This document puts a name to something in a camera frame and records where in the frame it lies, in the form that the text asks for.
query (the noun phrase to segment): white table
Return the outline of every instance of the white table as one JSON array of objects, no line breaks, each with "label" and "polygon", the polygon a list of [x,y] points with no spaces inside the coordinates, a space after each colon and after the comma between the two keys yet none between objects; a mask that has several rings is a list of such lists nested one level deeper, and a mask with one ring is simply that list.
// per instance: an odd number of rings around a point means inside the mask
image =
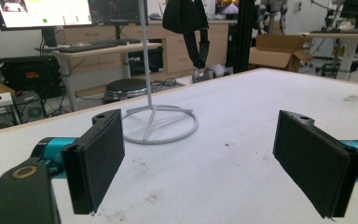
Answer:
[{"label": "white table", "polygon": [[[315,119],[336,139],[358,139],[358,84],[257,69],[163,91],[153,100],[194,109],[199,128],[166,145],[126,142],[126,157],[95,217],[74,215],[66,180],[54,179],[62,223],[358,223],[358,183],[344,218],[321,219],[272,154],[279,110]],[[0,175],[44,137],[80,136],[101,112],[125,114],[146,104],[142,96],[1,130]],[[170,120],[157,123],[179,129]]]},{"label": "white table", "polygon": [[[161,47],[161,45],[156,44],[156,43],[147,43],[148,49],[156,49],[158,47]],[[71,80],[72,74],[71,74],[71,70],[69,68],[70,60],[86,59],[86,58],[100,57],[100,56],[112,55],[112,54],[122,54],[124,56],[123,77],[130,78],[131,74],[130,74],[130,64],[129,64],[128,53],[140,51],[143,49],[144,49],[143,44],[138,43],[138,44],[128,44],[125,46],[117,46],[117,47],[107,48],[107,49],[96,49],[96,50],[82,51],[82,52],[77,52],[77,53],[61,53],[61,52],[54,53],[54,56],[57,58],[57,61],[61,68],[62,81],[63,81],[63,84],[65,85],[66,93],[67,93],[67,96],[69,99],[69,103],[71,105],[71,110],[77,111],[78,107],[76,104],[75,91],[72,86],[72,80]]]},{"label": "white table", "polygon": [[345,53],[342,57],[341,65],[337,72],[336,79],[350,80],[357,79],[357,77],[351,78],[351,64],[358,45],[358,34],[348,33],[301,33],[303,36],[315,37],[315,38],[334,38],[345,44]]}]

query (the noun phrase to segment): stool seat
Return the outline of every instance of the stool seat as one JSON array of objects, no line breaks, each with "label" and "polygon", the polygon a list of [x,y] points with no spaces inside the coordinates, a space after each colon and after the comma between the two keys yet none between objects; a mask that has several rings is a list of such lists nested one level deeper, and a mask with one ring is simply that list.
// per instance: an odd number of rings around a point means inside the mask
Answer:
[{"label": "stool seat", "polygon": [[106,94],[113,97],[111,99],[113,102],[146,95],[146,80],[141,78],[125,78],[113,81],[106,86]]}]

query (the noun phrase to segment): black monitor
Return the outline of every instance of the black monitor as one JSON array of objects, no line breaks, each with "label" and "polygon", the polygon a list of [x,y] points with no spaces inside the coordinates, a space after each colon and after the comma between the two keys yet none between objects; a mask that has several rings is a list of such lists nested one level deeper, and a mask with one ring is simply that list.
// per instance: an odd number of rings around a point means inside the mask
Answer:
[{"label": "black monitor", "polygon": [[354,27],[358,28],[358,0],[345,0],[340,18],[356,19]]},{"label": "black monitor", "polygon": [[216,15],[226,15],[227,20],[235,20],[239,12],[240,0],[216,0]]},{"label": "black monitor", "polygon": [[[140,25],[139,0],[89,0],[94,25]],[[144,0],[147,23],[147,1]]]},{"label": "black monitor", "polygon": [[0,0],[0,29],[91,25],[88,0]]}]

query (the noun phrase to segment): white wall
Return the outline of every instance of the white wall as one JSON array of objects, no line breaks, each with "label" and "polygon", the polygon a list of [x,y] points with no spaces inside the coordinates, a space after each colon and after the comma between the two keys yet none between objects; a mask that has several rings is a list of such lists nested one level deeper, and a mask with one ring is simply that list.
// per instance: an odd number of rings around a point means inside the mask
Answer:
[{"label": "white wall", "polygon": [[[302,10],[293,12],[295,1],[302,2]],[[160,14],[159,4],[165,8],[165,0],[148,0],[148,14]],[[214,15],[214,0],[205,0],[205,10],[208,14]],[[286,33],[291,35],[298,32],[307,32],[322,27],[324,23],[325,9],[310,4],[310,0],[288,0],[288,12],[286,14]],[[0,58],[21,57],[38,55],[34,50],[41,41],[41,32],[36,31],[0,31]]]}]

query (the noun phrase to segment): black bag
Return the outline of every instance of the black bag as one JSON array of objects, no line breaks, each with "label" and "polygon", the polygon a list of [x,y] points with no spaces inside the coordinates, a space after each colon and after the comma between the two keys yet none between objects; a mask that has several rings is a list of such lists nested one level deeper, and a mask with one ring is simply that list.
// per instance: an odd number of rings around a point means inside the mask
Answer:
[{"label": "black bag", "polygon": [[[199,69],[205,67],[209,52],[208,20],[201,0],[169,0],[162,18],[162,27],[183,34],[188,56]],[[200,31],[200,52],[195,31]]]}]

